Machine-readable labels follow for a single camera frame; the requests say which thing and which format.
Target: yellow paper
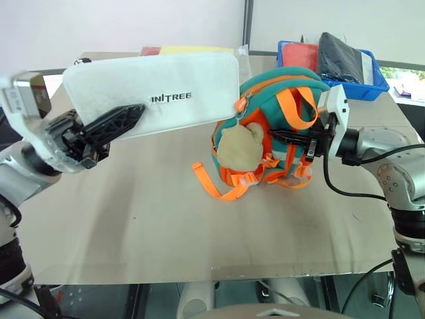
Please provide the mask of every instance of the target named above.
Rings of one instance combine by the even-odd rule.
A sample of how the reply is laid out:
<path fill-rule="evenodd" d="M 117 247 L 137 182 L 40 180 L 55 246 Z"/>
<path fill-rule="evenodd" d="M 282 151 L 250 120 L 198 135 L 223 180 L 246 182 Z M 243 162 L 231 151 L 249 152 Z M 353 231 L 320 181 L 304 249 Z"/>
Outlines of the yellow paper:
<path fill-rule="evenodd" d="M 233 54 L 233 49 L 219 47 L 197 47 L 186 45 L 165 45 L 159 51 L 159 54 L 182 54 L 192 52 L 229 52 Z"/>

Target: teal backpack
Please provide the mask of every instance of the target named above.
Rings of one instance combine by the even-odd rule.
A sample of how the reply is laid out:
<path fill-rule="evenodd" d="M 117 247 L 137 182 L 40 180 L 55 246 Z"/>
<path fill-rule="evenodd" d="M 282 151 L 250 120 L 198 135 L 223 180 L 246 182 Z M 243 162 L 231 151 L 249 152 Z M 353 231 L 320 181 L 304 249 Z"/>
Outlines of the teal backpack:
<path fill-rule="evenodd" d="M 317 104 L 326 90 L 328 85 L 316 73 L 297 66 L 276 68 L 242 84 L 240 100 L 235 104 L 236 116 L 217 123 L 212 133 L 212 160 L 221 179 L 233 188 L 220 194 L 202 163 L 195 163 L 192 168 L 205 190 L 221 200 L 233 201 L 259 183 L 277 183 L 294 189 L 307 185 L 312 172 L 311 162 L 305 160 L 305 148 L 282 143 L 269 132 L 287 129 L 307 134 L 319 116 Z M 236 171 L 222 166 L 217 150 L 223 130 L 250 123 L 261 125 L 263 132 L 258 167 L 252 171 Z"/>

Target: beige teddy bear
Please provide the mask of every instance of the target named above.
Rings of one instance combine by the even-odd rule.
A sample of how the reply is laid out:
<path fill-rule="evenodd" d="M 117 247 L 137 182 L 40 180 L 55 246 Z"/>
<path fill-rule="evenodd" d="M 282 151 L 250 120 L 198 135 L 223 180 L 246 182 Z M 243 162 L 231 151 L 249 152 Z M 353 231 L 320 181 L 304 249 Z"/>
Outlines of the beige teddy bear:
<path fill-rule="evenodd" d="M 218 143 L 218 162 L 234 171 L 254 171 L 263 156 L 263 137 L 258 123 L 225 128 Z"/>

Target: blue plastic bin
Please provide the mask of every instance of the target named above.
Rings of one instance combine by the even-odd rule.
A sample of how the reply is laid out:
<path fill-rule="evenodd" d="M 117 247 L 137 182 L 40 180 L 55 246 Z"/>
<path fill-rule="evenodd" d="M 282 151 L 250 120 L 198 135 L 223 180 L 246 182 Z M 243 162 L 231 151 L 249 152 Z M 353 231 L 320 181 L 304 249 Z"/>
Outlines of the blue plastic bin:
<path fill-rule="evenodd" d="M 294 41 L 279 41 L 278 43 L 278 65 L 283 66 L 282 58 L 282 45 L 285 43 L 295 43 Z M 373 85 L 366 84 L 357 84 L 357 83 L 347 83 L 339 81 L 330 81 L 322 80 L 329 86 L 335 86 L 342 84 L 344 87 L 345 95 L 347 98 L 353 100 L 363 100 L 363 101 L 374 101 L 382 92 L 388 92 L 390 86 L 386 83 L 386 80 L 379 70 L 379 65 L 371 51 L 360 50 L 372 58 L 372 67 L 373 67 Z"/>

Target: white pouch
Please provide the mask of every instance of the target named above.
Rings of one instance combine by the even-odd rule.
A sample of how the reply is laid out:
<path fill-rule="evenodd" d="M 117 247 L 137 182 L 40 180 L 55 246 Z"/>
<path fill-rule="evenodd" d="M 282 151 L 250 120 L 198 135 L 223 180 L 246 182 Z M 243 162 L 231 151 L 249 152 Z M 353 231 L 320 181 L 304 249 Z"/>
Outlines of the white pouch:
<path fill-rule="evenodd" d="M 130 138 L 225 120 L 239 99 L 238 62 L 230 53 L 99 60 L 71 66 L 63 83 L 84 125 L 107 111 L 145 104 Z"/>

